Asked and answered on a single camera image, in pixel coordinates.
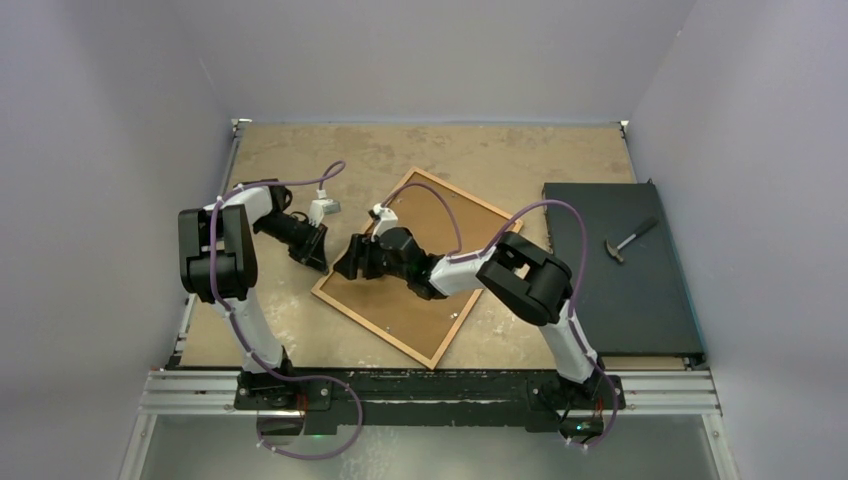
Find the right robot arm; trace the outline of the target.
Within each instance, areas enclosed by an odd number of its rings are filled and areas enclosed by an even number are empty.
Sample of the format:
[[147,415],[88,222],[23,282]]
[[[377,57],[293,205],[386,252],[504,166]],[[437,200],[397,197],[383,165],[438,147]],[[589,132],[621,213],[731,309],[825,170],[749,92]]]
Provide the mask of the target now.
[[333,266],[348,280],[391,276],[423,300],[486,289],[512,314],[538,327],[548,345],[564,399],[584,407],[601,391],[603,368],[572,306],[572,271],[563,261],[516,232],[462,260],[426,252],[406,227],[371,236],[354,234]]

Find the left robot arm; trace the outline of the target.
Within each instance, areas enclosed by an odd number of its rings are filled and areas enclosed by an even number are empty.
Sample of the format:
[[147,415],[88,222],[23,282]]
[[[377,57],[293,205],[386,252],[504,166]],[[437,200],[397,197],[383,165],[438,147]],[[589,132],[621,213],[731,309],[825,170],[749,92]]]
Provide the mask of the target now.
[[328,270],[323,214],[290,213],[292,200],[287,186],[268,179],[240,184],[213,204],[177,216],[183,287],[212,305],[235,335],[244,356],[239,395],[263,399],[275,409],[292,405],[303,389],[258,300],[253,237],[265,234],[285,245],[296,263]]

